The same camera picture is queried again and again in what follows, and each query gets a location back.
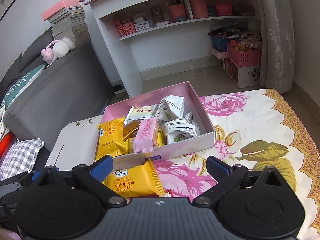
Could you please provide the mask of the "pink wafer packet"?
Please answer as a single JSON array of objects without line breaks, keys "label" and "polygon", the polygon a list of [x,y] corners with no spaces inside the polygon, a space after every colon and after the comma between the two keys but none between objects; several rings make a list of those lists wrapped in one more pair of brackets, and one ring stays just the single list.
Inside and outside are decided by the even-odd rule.
[{"label": "pink wafer packet", "polygon": [[133,141],[133,152],[150,153],[158,146],[157,134],[159,130],[157,118],[144,119],[139,124],[137,135]]}]

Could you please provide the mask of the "red small basket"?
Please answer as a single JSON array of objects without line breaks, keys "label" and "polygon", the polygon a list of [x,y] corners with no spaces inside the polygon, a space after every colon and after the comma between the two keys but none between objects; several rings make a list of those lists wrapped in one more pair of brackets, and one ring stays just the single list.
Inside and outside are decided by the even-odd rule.
[{"label": "red small basket", "polygon": [[229,2],[216,2],[215,9],[218,16],[232,16],[232,6]]}]

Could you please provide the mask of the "gold foil snack packet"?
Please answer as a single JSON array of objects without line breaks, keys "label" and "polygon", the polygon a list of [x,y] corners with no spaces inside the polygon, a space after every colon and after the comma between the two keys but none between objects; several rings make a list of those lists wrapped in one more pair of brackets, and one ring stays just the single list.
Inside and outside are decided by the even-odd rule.
[{"label": "gold foil snack packet", "polygon": [[135,120],[123,127],[123,140],[135,137],[139,129],[139,121]]}]

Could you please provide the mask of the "pink cardboard box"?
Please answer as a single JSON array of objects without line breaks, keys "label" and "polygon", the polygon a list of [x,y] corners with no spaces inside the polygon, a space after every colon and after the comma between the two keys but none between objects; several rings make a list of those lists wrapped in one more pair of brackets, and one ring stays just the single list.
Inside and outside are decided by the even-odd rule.
[{"label": "pink cardboard box", "polygon": [[126,118],[132,106],[141,107],[157,105],[157,109],[160,101],[165,96],[169,95],[185,97],[183,117],[186,116],[189,112],[193,113],[193,121],[197,123],[200,129],[200,135],[190,139],[175,142],[173,144],[167,144],[163,132],[163,126],[166,122],[158,120],[158,146],[154,148],[153,152],[134,154],[133,141],[136,136],[129,138],[124,141],[127,145],[127,154],[112,158],[114,170],[134,167],[136,165],[145,163],[148,159],[165,160],[176,158],[182,155],[188,155],[189,153],[212,148],[215,145],[215,129],[207,112],[203,108],[195,90],[189,82],[183,82],[173,86],[154,90],[152,92],[107,106],[104,111],[101,124],[107,121],[121,118],[123,116]]}]

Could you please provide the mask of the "floral table cloth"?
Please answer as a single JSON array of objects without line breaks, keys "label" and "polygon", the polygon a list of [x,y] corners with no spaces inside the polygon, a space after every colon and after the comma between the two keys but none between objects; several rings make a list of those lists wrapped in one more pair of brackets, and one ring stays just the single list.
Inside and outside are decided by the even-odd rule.
[{"label": "floral table cloth", "polygon": [[98,125],[127,115],[132,106],[148,106],[167,95],[185,98],[201,136],[152,152],[166,197],[194,199],[213,185],[206,170],[211,155],[228,165],[254,171],[274,166],[305,209],[299,239],[319,239],[319,150],[290,105],[274,89],[197,98],[189,83],[154,90],[106,107],[103,115],[75,121],[63,129],[47,165],[70,170],[95,160]]}]

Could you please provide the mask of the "grey checked pillow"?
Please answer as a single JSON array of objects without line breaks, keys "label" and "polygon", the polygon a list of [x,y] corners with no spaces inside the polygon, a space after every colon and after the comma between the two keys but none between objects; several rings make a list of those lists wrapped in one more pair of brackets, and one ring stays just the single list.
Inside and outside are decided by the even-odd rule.
[{"label": "grey checked pillow", "polygon": [[14,143],[1,158],[1,180],[23,172],[31,172],[44,141],[40,138]]}]

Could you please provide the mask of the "large pink storage basket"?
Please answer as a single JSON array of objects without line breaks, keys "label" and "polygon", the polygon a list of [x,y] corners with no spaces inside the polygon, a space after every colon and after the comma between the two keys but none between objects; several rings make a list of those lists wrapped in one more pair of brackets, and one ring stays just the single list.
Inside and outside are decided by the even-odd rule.
[{"label": "large pink storage basket", "polygon": [[238,67],[253,67],[261,64],[261,51],[236,51],[227,44],[228,58]]}]

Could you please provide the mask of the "pink lattice basket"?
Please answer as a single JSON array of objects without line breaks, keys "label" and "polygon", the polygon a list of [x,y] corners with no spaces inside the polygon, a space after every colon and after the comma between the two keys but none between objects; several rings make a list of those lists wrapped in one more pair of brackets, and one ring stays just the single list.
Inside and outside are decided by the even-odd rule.
[{"label": "pink lattice basket", "polygon": [[125,24],[119,25],[117,26],[117,29],[121,37],[125,37],[136,32],[134,22],[127,22]]}]

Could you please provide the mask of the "white crumpled tea packet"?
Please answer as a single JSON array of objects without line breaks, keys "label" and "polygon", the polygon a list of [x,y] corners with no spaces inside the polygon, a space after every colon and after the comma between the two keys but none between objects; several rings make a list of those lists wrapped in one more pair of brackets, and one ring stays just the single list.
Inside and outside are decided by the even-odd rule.
[{"label": "white crumpled tea packet", "polygon": [[154,117],[159,121],[172,121],[183,117],[185,97],[169,95],[165,96],[156,109]]}]

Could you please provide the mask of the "pink white plush toy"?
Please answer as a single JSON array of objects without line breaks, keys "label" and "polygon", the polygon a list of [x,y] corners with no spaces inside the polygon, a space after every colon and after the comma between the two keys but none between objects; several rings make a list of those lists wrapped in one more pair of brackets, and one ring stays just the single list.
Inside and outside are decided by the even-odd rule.
[{"label": "pink white plush toy", "polygon": [[41,50],[41,56],[44,62],[52,64],[54,61],[67,55],[74,49],[75,43],[70,38],[64,37],[61,40],[50,42],[46,48]]}]

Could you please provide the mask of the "white bookshelf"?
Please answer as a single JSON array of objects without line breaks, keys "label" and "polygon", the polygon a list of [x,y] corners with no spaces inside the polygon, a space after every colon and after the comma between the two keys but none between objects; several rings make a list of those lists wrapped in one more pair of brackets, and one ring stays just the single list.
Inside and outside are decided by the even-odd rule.
[{"label": "white bookshelf", "polygon": [[[129,96],[143,83],[171,74],[218,66],[210,54],[209,32],[221,23],[259,21],[257,0],[206,0],[208,17],[193,18],[189,0],[79,0],[89,5]],[[229,2],[232,16],[218,16],[216,2]],[[174,22],[168,6],[183,4],[186,19]],[[134,22],[136,32],[121,37],[117,26]]]}]

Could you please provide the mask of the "white printed storage box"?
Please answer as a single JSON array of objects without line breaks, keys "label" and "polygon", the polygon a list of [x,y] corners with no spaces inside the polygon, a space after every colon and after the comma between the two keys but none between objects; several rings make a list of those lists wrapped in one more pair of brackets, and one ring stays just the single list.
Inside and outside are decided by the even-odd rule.
[{"label": "white printed storage box", "polygon": [[260,84],[260,66],[238,67],[229,58],[225,58],[223,59],[223,68],[238,88]]}]

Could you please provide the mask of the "grey sofa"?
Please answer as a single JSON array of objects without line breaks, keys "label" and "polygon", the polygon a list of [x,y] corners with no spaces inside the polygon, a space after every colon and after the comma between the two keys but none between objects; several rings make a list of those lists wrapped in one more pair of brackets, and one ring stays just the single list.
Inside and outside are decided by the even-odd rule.
[{"label": "grey sofa", "polygon": [[38,37],[10,66],[1,81],[1,103],[24,74],[45,63],[46,68],[8,107],[1,108],[1,122],[18,140],[40,138],[50,153],[67,124],[99,115],[112,94],[112,85],[91,42],[86,41],[52,64],[40,51],[52,42],[50,29]]}]

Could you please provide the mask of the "pink tall cup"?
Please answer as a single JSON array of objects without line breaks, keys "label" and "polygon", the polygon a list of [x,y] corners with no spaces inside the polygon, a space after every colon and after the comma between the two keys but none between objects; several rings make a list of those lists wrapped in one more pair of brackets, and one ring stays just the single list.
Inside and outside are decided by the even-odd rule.
[{"label": "pink tall cup", "polygon": [[207,18],[208,9],[206,0],[189,0],[193,18]]}]

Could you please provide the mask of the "teal patterned cushion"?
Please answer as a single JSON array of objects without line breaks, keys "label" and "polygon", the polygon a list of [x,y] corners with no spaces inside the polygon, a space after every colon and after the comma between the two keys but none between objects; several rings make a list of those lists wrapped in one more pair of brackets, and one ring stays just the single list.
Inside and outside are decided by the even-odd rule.
[{"label": "teal patterned cushion", "polygon": [[37,77],[44,71],[46,64],[43,63],[30,72],[24,74],[18,81],[16,81],[5,94],[1,108],[4,106],[8,108],[27,88],[34,82]]}]

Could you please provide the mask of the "lace curtain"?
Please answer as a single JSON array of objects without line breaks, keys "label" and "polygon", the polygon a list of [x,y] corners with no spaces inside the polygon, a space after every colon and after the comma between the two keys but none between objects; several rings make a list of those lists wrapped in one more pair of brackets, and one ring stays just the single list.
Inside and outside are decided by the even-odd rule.
[{"label": "lace curtain", "polygon": [[290,0],[258,0],[261,23],[260,84],[280,94],[292,88],[295,37]]}]

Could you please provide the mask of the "yellow egg-yolk pastry packet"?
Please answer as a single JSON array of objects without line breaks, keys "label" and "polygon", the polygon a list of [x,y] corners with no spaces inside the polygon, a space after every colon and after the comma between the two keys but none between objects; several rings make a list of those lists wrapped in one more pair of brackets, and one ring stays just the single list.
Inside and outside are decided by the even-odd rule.
[{"label": "yellow egg-yolk pastry packet", "polygon": [[112,158],[127,154],[127,145],[123,138],[125,117],[117,118],[98,125],[99,139],[95,161],[105,155]]}]

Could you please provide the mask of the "stack of books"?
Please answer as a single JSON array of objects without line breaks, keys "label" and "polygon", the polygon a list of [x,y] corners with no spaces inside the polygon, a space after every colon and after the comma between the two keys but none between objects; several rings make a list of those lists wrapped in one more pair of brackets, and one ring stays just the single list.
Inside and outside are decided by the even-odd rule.
[{"label": "stack of books", "polygon": [[53,39],[71,39],[76,46],[90,41],[83,6],[74,0],[61,0],[41,14],[43,21],[52,25]]}]

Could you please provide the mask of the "blue storage bin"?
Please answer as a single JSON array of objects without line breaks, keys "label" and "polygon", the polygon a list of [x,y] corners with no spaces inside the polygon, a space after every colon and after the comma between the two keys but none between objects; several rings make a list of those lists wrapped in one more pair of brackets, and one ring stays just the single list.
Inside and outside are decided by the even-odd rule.
[{"label": "blue storage bin", "polygon": [[212,44],[215,49],[220,52],[227,52],[227,43],[230,41],[229,38],[220,38],[217,36],[211,36]]}]

